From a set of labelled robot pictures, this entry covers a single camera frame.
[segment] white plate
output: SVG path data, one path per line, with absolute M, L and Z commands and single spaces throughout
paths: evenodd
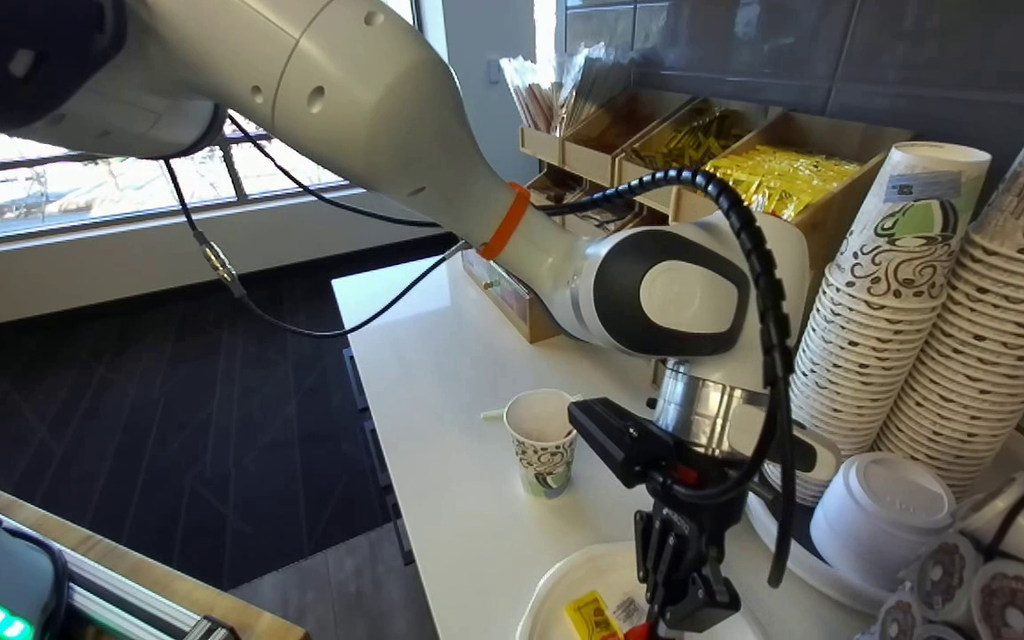
M 636 582 L 633 568 L 633 540 L 584 549 L 552 567 L 515 626 L 515 640 L 573 640 L 563 608 L 586 589 L 598 589 L 603 599 L 603 608 L 616 608 L 622 599 L 642 602 L 642 588 Z M 758 637 L 763 640 L 763 632 L 746 611 L 725 618 L 708 632 L 686 632 L 686 640 L 758 640 Z
M 763 549 L 775 549 L 775 518 L 768 514 L 768 506 L 751 493 L 746 503 L 746 518 L 752 523 L 758 538 L 763 540 Z M 790 549 L 790 568 L 810 582 L 813 589 L 820 589 L 826 599 L 861 611 L 861 614 L 877 614 L 877 608 L 892 599 L 877 588 L 864 588 L 847 581 L 841 572 L 835 572 L 829 561 L 820 561 L 819 556 L 810 556 L 806 549 L 801 549 L 801 540 L 791 540 Z

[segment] dark carpet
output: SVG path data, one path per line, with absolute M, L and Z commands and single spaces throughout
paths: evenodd
M 250 278 L 339 327 L 329 278 L 438 241 Z M 343 340 L 301 340 L 221 285 L 0 327 L 0 486 L 218 588 L 386 523 Z

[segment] white countertop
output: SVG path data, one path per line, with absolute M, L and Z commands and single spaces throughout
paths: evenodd
M 341 319 L 350 327 L 371 318 L 419 268 L 334 280 Z M 642 492 L 622 492 L 579 446 L 573 486 L 556 503 L 525 499 L 509 433 L 481 413 L 525 388 L 609 395 L 640 408 L 650 390 L 647 361 L 570 338 L 525 344 L 457 259 L 355 336 L 350 352 L 443 640 L 510 637 L 556 561 L 586 546 L 630 540 Z M 791 572 L 782 589 L 768 589 L 768 550 L 751 527 L 732 534 L 725 568 L 768 637 L 833 640 L 870 626 Z

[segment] robotic arm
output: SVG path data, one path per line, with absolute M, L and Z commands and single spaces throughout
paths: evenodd
M 804 235 L 746 218 L 689 170 L 670 177 L 742 218 L 603 241 L 545 214 L 515 218 L 524 194 L 481 156 L 451 73 L 381 0 L 0 0 L 0 133 L 179 156 L 221 133 L 222 106 L 492 250 L 565 336 L 670 361 L 653 422 L 612 402 L 574 407 L 573 422 L 622 485 L 653 493 L 659 509 L 636 518 L 653 608 L 670 626 L 712 626 L 708 605 L 727 602 L 721 534 L 751 492 L 740 470 L 787 429 L 770 408 L 790 352 L 768 319 L 804 318 Z

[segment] sticker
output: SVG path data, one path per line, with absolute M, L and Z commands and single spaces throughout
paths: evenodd
M 956 170 L 926 170 L 926 176 L 892 176 L 884 190 L 884 202 L 915 202 L 915 199 L 958 199 Z

